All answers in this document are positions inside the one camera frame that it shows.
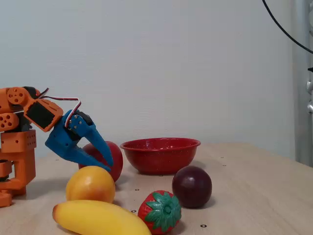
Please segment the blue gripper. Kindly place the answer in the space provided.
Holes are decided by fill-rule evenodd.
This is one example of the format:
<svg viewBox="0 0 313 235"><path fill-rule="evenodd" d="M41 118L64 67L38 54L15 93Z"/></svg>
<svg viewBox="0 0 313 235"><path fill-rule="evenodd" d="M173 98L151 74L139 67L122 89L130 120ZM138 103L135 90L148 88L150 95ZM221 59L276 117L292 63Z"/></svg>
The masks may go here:
<svg viewBox="0 0 313 235"><path fill-rule="evenodd" d="M69 114L70 111L67 111L57 122L45 145L64 160L85 166L98 166L111 171L113 158L110 148L97 131L90 116L81 111L74 112L71 117L68 117ZM107 165L77 146L81 138L86 138L102 154Z"/></svg>

